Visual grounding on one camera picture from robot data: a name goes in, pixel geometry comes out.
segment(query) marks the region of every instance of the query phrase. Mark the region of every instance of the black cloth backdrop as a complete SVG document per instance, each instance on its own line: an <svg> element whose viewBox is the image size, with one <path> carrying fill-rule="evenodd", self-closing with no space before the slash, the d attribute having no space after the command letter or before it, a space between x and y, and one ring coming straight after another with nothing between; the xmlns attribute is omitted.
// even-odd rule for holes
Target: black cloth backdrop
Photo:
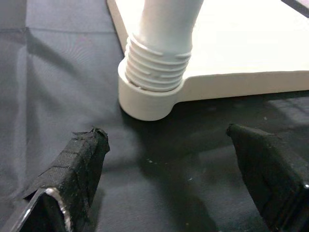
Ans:
<svg viewBox="0 0 309 232"><path fill-rule="evenodd" d="M71 131L96 126L111 151L86 231L267 231L225 130L259 127L309 154L309 92L179 103L142 122L118 104L122 58L105 0L1 0L0 228Z"/></svg>

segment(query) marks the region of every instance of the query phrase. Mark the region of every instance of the black foam padding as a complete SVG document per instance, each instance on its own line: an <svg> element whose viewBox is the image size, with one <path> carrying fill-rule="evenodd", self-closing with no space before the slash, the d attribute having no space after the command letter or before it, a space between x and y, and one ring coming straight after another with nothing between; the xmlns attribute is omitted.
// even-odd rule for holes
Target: black foam padding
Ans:
<svg viewBox="0 0 309 232"><path fill-rule="evenodd" d="M244 183L271 231L309 231L309 164L274 134L232 124Z"/></svg>
<svg viewBox="0 0 309 232"><path fill-rule="evenodd" d="M50 167L25 191L29 198L39 188L55 188L70 214L73 231L81 231L100 180L107 134L98 128L75 133Z"/></svg>

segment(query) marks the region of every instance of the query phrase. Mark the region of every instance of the white stand foot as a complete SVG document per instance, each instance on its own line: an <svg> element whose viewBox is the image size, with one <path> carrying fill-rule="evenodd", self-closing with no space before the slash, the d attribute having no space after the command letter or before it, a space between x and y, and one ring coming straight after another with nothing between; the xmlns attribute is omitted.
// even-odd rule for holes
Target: white stand foot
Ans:
<svg viewBox="0 0 309 232"><path fill-rule="evenodd" d="M123 50L143 3L108 0ZM177 86L141 87L125 75L124 59L118 70L119 101L129 115L152 121L168 115L177 102L308 90L308 41L308 19L280 0L207 0Z"/></svg>

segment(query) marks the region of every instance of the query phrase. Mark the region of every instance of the black tape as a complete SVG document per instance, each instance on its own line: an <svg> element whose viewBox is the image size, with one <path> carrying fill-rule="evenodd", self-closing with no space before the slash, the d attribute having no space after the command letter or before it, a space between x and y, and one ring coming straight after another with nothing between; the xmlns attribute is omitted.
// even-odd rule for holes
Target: black tape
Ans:
<svg viewBox="0 0 309 232"><path fill-rule="evenodd" d="M55 189L69 213L71 229L81 231L110 148L108 136L101 129L74 135L51 166L24 192L23 198L31 198L38 189Z"/></svg>

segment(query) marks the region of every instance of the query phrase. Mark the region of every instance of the black fabric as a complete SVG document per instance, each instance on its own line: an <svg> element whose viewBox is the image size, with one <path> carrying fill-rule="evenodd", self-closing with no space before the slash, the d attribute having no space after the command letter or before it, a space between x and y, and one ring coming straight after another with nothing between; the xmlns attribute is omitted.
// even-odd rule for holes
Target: black fabric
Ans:
<svg viewBox="0 0 309 232"><path fill-rule="evenodd" d="M110 150L107 134L97 128L76 133L51 166L25 191L24 198L42 188L59 191L74 231L81 231L88 220L101 177L105 154Z"/></svg>
<svg viewBox="0 0 309 232"><path fill-rule="evenodd" d="M141 122L118 103L123 53L105 0L1 0L0 25L0 227L71 131L95 126L111 151L89 231L267 231L225 130L258 127L309 154L309 92L182 102Z"/></svg>

